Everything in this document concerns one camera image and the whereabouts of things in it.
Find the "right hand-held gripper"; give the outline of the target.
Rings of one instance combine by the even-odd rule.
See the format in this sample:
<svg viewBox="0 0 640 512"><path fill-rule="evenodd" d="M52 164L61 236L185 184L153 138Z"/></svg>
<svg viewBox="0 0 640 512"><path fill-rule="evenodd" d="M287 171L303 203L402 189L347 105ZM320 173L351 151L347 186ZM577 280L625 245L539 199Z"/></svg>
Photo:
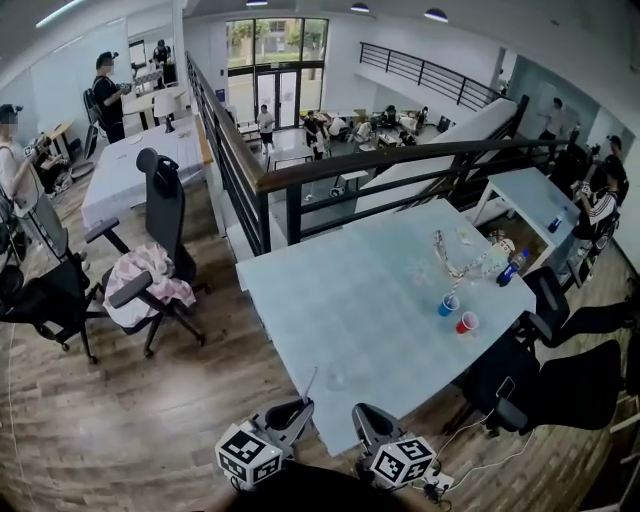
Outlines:
<svg viewBox="0 0 640 512"><path fill-rule="evenodd" d="M403 435L399 420L386 411L370 406L368 417L367 411L366 403L357 403L352 420L364 451L371 453L368 470L373 474L373 484L381 489L399 489L421 479L434 460L434 449L422 436ZM370 424L378 435L372 438L372 444Z"/></svg>

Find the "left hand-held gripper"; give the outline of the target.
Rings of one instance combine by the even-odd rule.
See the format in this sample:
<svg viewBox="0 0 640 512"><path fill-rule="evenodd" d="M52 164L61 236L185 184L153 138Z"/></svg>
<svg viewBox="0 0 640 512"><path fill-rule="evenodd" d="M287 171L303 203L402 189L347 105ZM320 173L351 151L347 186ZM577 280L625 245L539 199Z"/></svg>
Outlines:
<svg viewBox="0 0 640 512"><path fill-rule="evenodd" d="M269 402L251 419L232 424L215 445L218 467L239 487L255 488L293 457L293 444L311 421L314 407L312 400L302 398Z"/></svg>

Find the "person's black shirt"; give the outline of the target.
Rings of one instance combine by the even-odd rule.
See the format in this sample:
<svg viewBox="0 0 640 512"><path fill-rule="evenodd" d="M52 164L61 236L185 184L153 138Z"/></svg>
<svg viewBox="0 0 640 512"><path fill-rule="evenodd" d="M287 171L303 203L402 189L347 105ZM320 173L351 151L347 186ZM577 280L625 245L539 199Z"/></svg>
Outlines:
<svg viewBox="0 0 640 512"><path fill-rule="evenodd" d="M226 512L408 512L408 509L393 494L352 476L291 463L253 491L241 491Z"/></svg>

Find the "white power strip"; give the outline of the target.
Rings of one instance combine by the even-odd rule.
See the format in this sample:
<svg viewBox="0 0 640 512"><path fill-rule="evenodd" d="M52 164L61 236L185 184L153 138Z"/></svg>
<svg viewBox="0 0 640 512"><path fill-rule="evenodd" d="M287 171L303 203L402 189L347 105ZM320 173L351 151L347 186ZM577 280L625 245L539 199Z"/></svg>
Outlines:
<svg viewBox="0 0 640 512"><path fill-rule="evenodd" d="M423 480L426 485L435 488L439 493L448 491L454 484L454 478L442 472L429 470Z"/></svg>

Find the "light blue flowered tablecloth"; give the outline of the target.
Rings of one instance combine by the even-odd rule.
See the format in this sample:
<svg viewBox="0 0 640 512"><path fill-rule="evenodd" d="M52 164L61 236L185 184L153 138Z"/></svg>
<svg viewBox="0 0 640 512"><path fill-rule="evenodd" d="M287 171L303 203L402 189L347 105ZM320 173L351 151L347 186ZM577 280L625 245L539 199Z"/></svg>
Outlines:
<svg viewBox="0 0 640 512"><path fill-rule="evenodd" d="M456 234L469 232L472 245ZM309 391L313 420L330 455L357 442L351 421L360 402L404 417L469 367L526 311L529 287L493 276L461 281L460 307L438 313L463 267L488 250L488 241L449 202L436 200L383 214L241 262L247 291L296 389ZM464 312L477 329L456 331ZM348 369L350 389L325 387L334 360Z"/></svg>

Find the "black office chair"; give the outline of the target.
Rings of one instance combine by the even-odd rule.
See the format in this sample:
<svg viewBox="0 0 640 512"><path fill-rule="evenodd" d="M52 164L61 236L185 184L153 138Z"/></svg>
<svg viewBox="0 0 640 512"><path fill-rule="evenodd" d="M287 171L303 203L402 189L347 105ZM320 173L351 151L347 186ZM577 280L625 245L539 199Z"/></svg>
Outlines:
<svg viewBox="0 0 640 512"><path fill-rule="evenodd" d="M200 291L209 294L210 286L196 281L196 263L182 243L185 192L178 177L178 164L166 156L159 155L152 148L145 148L139 153L136 165L146 178L145 229L151 237L149 243L156 242L166 250L176 268L177 277L192 287L195 297ZM117 218L105 220L85 234L85 241L91 243L98 238L104 238L119 251L121 257L137 247L131 249L121 240L115 233L118 225ZM104 286L112 268L103 276ZM134 328L127 329L119 325L128 335L133 335L145 327L149 329L143 348L144 356L151 358L154 355L151 348L154 337L163 320L169 318L175 319L199 344L203 344L205 334L197 330L187 319L187 314L195 303L189 308L177 300L164 305L147 291L151 283L150 273L144 272L111 297L115 307L121 307L134 298L140 298L159 311L157 315L143 320Z"/></svg>
<svg viewBox="0 0 640 512"><path fill-rule="evenodd" d="M17 266L5 267L0 272L0 322L29 324L65 351L69 349L68 340L78 335L89 362L96 364L86 321L105 316L90 309L96 295L103 291L102 285L91 283L80 255L70 250L68 231L47 196L41 196L21 222L53 254L58 265L29 280Z"/></svg>
<svg viewBox="0 0 640 512"><path fill-rule="evenodd" d="M524 282L534 292L536 311L520 317L515 335L532 353L537 341L554 349L581 334L610 334L623 328L640 333L639 280L629 280L631 293L622 302L581 307L573 314L560 282L548 266L529 273Z"/></svg>
<svg viewBox="0 0 640 512"><path fill-rule="evenodd" d="M515 390L508 400L498 399L506 376ZM463 396L491 428L521 435L545 425L595 431L613 418L621 381L621 347L614 339L542 364L507 332L473 363Z"/></svg>

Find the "dark soda bottle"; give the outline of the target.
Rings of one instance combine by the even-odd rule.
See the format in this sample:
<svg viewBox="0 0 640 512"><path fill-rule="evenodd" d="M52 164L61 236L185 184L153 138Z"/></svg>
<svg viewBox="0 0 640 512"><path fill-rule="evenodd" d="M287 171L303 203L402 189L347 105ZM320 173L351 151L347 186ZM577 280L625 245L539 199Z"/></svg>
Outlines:
<svg viewBox="0 0 640 512"><path fill-rule="evenodd" d="M511 279L521 270L529 256L529 251L523 249L515 254L507 263L507 266L500 272L496 278L496 283L500 287L507 286Z"/></svg>

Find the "pink checkered cloth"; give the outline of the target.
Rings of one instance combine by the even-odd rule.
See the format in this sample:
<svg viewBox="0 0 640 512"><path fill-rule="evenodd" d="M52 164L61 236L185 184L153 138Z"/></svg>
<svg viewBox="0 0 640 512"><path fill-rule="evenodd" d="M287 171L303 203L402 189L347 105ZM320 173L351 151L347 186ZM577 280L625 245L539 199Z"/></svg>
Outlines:
<svg viewBox="0 0 640 512"><path fill-rule="evenodd" d="M177 277L176 268L166 250L156 242L145 243L122 255L114 264L104 286L103 307L110 318L123 328L134 328L159 313L140 298L115 307L111 297L135 278L149 272L152 278L147 291L164 305L177 300L189 308L196 302L192 287Z"/></svg>

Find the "black railing wooden handrail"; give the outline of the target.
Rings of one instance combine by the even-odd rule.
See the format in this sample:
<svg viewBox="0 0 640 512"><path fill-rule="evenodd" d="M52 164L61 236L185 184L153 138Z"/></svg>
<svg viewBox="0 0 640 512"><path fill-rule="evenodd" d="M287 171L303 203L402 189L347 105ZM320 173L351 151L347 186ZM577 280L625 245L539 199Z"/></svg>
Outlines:
<svg viewBox="0 0 640 512"><path fill-rule="evenodd" d="M471 194L484 178L540 164L557 141L515 136L525 106L518 105L487 139L379 149L316 161L300 157L296 165L272 170L259 163L230 114L222 106L193 60L187 62L191 90L203 117L205 135L222 173L223 188L238 216L252 255L276 248L269 218L269 197L285 195L287 244L333 231L349 223L450 199L457 207L471 205ZM380 182L368 182L338 196L307 201L303 189L346 174L379 171Z"/></svg>

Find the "small white table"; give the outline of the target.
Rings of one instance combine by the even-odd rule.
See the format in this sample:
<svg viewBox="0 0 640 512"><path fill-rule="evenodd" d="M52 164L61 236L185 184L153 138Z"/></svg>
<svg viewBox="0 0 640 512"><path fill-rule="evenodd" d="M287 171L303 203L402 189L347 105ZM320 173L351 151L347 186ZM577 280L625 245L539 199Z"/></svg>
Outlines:
<svg viewBox="0 0 640 512"><path fill-rule="evenodd" d="M536 259L532 256L527 259L529 271L543 265L578 223L579 208L535 167L490 175L478 204L470 213L474 226L481 224L480 217L493 193L498 196L495 204L503 203L507 210L517 213L546 244ZM568 207L566 218L555 233L550 233L548 225L563 206Z"/></svg>

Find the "white cloth covered table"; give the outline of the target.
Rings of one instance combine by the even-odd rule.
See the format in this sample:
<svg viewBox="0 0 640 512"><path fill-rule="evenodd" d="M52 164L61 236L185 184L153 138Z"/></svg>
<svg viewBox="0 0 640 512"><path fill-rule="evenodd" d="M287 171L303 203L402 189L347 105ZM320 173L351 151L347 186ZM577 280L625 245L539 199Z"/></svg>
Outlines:
<svg viewBox="0 0 640 512"><path fill-rule="evenodd" d="M146 202L146 178L136 160L145 148L154 149L178 164L178 176L189 183L203 175L205 158L198 134L198 118L189 116L173 123L167 134L162 126L142 131L107 146L96 165L81 207L88 230Z"/></svg>

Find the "white table lamp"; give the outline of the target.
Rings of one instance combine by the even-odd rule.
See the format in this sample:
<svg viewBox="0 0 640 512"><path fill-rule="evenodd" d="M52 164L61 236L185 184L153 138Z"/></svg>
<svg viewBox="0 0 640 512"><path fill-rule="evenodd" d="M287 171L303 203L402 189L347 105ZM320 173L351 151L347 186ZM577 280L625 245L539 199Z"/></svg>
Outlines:
<svg viewBox="0 0 640 512"><path fill-rule="evenodd" d="M176 100L173 94L168 89L160 90L152 100L152 103L154 117L164 120L165 132L174 132L173 118L176 110Z"/></svg>

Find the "black metal balcony railing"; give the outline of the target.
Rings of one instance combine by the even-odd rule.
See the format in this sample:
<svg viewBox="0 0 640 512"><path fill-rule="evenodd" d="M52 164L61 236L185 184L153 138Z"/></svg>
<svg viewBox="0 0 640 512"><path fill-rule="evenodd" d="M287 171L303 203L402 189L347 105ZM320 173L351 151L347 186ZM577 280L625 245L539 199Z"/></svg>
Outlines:
<svg viewBox="0 0 640 512"><path fill-rule="evenodd" d="M379 45L361 42L359 62L409 80L477 112L506 96L449 68Z"/></svg>

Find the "white metal chair frame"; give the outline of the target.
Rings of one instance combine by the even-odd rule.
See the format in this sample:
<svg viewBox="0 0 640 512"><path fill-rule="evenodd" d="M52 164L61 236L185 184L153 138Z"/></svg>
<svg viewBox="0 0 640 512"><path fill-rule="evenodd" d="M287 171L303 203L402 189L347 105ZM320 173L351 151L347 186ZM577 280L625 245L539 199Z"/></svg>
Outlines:
<svg viewBox="0 0 640 512"><path fill-rule="evenodd" d="M614 417L620 420L610 427L610 433L628 436L627 453L620 460L624 466L640 458L640 396L623 393L617 400Z"/></svg>

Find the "glass entrance window wall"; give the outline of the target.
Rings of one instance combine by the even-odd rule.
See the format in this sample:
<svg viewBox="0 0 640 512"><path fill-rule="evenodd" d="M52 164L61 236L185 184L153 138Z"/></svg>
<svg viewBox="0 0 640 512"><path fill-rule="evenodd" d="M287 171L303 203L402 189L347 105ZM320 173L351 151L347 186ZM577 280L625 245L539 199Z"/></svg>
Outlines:
<svg viewBox="0 0 640 512"><path fill-rule="evenodd" d="M296 127L321 107L329 21L266 18L226 24L229 103L236 119L266 106L277 129Z"/></svg>

